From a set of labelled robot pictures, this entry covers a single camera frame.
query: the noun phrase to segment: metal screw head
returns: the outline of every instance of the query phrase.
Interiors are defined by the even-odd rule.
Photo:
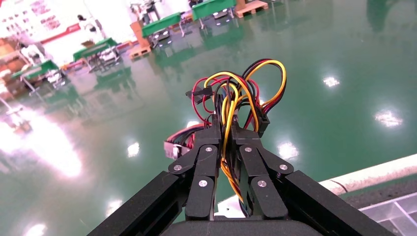
[[[207,186],[207,181],[205,181],[205,180],[201,180],[200,182],[198,182],[198,185],[199,185],[200,187],[206,187],[206,186]]]
[[[179,170],[181,170],[182,169],[182,166],[180,166],[180,165],[176,165],[176,166],[174,166],[174,170],[176,170],[176,171],[179,171]]]
[[[263,180],[258,181],[258,186],[259,187],[265,187],[267,185],[267,183]]]

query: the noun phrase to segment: green epoxy floor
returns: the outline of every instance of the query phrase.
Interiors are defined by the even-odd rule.
[[[296,169],[321,181],[416,153],[416,12],[412,0],[275,3],[22,99],[33,132],[0,134],[0,234],[86,235],[167,169],[163,140],[197,120],[184,95],[194,82],[260,58],[288,72],[262,142]],[[278,77],[272,66],[254,75],[263,100]],[[222,176],[217,199],[231,195]]]

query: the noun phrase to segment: wooden pallet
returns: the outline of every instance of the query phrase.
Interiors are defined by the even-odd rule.
[[[150,53],[151,48],[150,46],[146,47],[135,47],[132,50],[130,50],[129,57],[131,60],[134,60],[136,58],[139,58],[145,54]]]
[[[236,15],[242,18],[245,13],[255,14],[258,9],[268,9],[268,3],[258,0],[251,1],[246,4],[244,9],[236,11]]]

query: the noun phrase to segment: black connector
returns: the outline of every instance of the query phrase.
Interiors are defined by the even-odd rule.
[[[251,123],[252,123],[253,127],[255,127],[255,124],[253,122],[255,122],[255,121],[252,119]],[[259,126],[258,126],[258,135],[259,135],[259,138],[261,138],[264,135],[264,132],[267,129],[269,123],[270,122],[269,122],[268,116],[266,114],[258,116],[258,124],[259,124]]]
[[[191,99],[191,94],[194,95],[194,103],[198,105],[203,102],[203,98],[205,101],[210,99],[210,97],[213,95],[213,89],[211,86],[208,86],[204,89],[201,89],[197,86],[194,93],[191,93],[191,91],[185,93],[189,99]]]
[[[164,141],[164,150],[165,156],[173,160],[177,160],[179,157],[183,156],[184,154],[190,151],[190,149],[187,147],[178,144],[173,144],[168,141]]]

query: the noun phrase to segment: table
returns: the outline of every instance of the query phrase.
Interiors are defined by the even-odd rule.
[[[73,58],[74,58],[74,61],[85,59],[91,72],[98,67],[106,66],[106,64],[104,63],[102,59],[100,59],[98,54],[107,49],[111,49],[116,54],[116,58],[114,59],[114,61],[117,61],[120,59],[119,52],[116,46],[117,46],[117,42],[114,39],[106,38],[96,43],[92,47],[84,48],[84,49],[77,51],[76,53],[73,54]]]
[[[201,21],[201,18],[212,15],[215,12],[218,12],[224,9],[229,9],[230,15],[234,17],[232,10],[231,10],[231,7],[234,5],[236,5],[236,0],[208,0],[208,1],[202,2],[200,4],[193,6],[192,8],[193,19],[194,20],[199,19],[200,24],[203,28],[204,25],[203,25],[203,22]],[[155,32],[158,32],[159,30],[165,29],[166,27],[169,27],[177,23],[180,23],[180,27],[181,27],[181,13],[180,12],[172,14],[159,21],[155,21],[144,26],[142,28],[142,36],[143,37],[149,36]]]
[[[23,81],[31,89],[30,94],[32,94],[36,91],[36,89],[32,86],[32,84],[30,84],[28,80],[37,78],[38,76],[47,74],[48,72],[53,70],[55,70],[56,72],[54,72],[52,75],[60,73],[62,76],[64,76],[61,69],[52,60],[47,60],[46,62],[32,66],[27,70],[22,70],[14,73],[12,75],[12,79],[20,77],[21,81]]]
[[[159,30],[165,29],[171,25],[177,24],[181,21],[181,13],[175,13],[165,18],[162,18],[159,21],[152,22],[147,24],[142,28],[142,36],[146,37]]]
[[[201,18],[212,15],[215,12],[228,9],[230,16],[233,18],[232,7],[236,5],[236,0],[208,0],[200,4],[194,5],[192,8],[193,19],[199,19],[201,29],[204,28]]]

